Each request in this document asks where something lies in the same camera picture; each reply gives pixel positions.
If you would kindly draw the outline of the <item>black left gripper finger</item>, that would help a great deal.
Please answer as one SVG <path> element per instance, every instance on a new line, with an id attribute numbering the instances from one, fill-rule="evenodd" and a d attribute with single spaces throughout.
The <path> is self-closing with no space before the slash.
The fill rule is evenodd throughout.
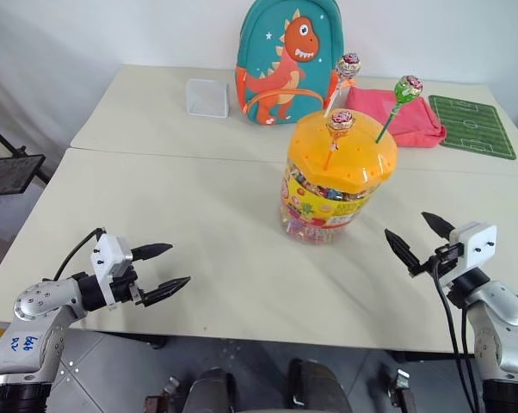
<path id="1" fill-rule="evenodd" d="M 190 277 L 176 278 L 160 284 L 152 291 L 142 293 L 142 305 L 144 307 L 154 305 L 173 296 L 182 288 L 184 288 L 190 282 L 190 280 Z"/>
<path id="2" fill-rule="evenodd" d="M 170 243 L 151 243 L 131 249 L 132 261 L 146 261 L 172 249 Z"/>

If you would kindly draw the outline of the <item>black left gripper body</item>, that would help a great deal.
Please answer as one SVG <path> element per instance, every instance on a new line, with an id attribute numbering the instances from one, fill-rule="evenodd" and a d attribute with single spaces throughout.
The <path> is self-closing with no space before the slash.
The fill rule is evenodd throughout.
<path id="1" fill-rule="evenodd" d="M 142 295 L 144 291 L 137 284 L 138 275 L 130 265 L 123 275 L 114 277 L 110 282 L 110 290 L 114 297 L 115 303 L 125 303 L 132 301 L 135 305 L 142 303 Z"/>

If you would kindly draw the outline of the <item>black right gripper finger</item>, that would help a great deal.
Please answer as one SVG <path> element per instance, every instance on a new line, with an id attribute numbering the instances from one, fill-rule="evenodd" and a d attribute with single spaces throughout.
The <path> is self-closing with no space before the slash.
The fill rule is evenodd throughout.
<path id="1" fill-rule="evenodd" d="M 385 239 L 398 259 L 408 269 L 409 275 L 415 277 L 423 271 L 419 259 L 410 251 L 410 246 L 394 232 L 384 229 Z"/>
<path id="2" fill-rule="evenodd" d="M 432 231 L 439 237 L 444 239 L 450 238 L 450 233 L 453 231 L 452 224 L 434 213 L 422 212 L 422 216 Z"/>

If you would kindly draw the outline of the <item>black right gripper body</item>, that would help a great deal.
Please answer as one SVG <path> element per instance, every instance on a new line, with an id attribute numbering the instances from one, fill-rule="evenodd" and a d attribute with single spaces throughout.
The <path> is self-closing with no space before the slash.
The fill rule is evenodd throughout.
<path id="1" fill-rule="evenodd" d="M 443 275 L 456 268 L 460 257 L 461 243 L 447 243 L 435 249 L 435 253 L 426 262 L 419 265 L 416 273 L 427 273 L 434 280 L 439 280 Z"/>

